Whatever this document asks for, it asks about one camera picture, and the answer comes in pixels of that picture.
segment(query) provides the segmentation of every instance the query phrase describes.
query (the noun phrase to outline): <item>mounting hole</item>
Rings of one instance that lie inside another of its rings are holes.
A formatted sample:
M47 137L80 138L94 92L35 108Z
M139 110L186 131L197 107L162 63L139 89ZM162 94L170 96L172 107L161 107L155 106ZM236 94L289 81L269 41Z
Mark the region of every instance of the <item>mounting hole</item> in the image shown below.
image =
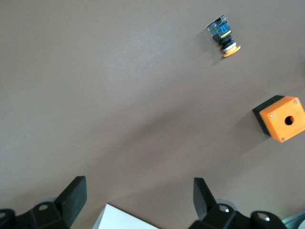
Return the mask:
M292 123L294 123L294 118L292 116L288 116L285 119L285 123L286 123L286 125L292 125Z
M45 210L45 209L47 209L47 208L48 208L48 205L43 204L43 205L41 205L41 206L38 208L38 210L39 210L39 211L43 211L43 210Z
M6 216L6 213L5 212L0 212L0 219L1 218L4 218Z

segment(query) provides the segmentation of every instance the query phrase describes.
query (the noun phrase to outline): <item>black base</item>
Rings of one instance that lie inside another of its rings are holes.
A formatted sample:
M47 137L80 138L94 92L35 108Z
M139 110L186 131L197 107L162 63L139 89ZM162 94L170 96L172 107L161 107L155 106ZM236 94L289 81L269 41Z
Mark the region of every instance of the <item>black base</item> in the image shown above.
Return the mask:
M224 38L222 38L219 41L219 44L222 45L222 50L228 48L229 46L231 46L234 43L235 43L235 41L232 40L232 36L230 34L225 36Z
M275 102L279 101L280 99L284 98L284 96L282 95L276 95L273 96L271 99L268 99L266 102L260 104L259 106L257 106L256 108L254 108L252 111L259 123L259 125L261 126L261 128L263 129L263 132L267 135L270 136L270 133L262 119L262 117L259 115L259 113L264 110L265 108L267 108L268 106L274 104Z

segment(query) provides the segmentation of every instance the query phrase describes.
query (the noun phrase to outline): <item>white cardboard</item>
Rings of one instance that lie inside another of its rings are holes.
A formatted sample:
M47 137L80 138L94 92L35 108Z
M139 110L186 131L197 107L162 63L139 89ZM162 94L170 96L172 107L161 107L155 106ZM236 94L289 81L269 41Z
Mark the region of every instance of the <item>white cardboard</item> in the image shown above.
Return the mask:
M106 204L92 229L158 229L134 216Z

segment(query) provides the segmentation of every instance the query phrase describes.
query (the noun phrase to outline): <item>orange button enclosure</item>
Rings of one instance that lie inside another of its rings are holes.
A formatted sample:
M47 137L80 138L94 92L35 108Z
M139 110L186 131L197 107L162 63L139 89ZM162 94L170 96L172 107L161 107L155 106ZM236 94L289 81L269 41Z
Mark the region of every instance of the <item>orange button enclosure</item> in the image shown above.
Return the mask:
M280 142L305 130L305 112L297 97L285 96L259 114L270 136Z

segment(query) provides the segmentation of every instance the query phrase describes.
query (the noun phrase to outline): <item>screw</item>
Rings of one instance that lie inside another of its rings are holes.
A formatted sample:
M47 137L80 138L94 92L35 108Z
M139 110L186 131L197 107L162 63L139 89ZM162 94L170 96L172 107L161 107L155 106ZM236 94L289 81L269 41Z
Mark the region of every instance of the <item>screw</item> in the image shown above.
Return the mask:
M226 205L219 205L219 209L226 213L228 213L230 211Z
M4 218L6 216L6 213L5 212L0 212L0 219L1 218Z
M47 208L48 208L48 205L43 204L43 205L41 205L41 206L38 208L38 210L39 210L39 211L43 211L43 210L45 210L45 209L47 209Z
M262 220L264 220L264 221L267 221L267 222L270 221L269 216L267 216L265 213L260 213L260 212L259 212L257 215L258 215L258 217L259 217L260 219L262 219Z

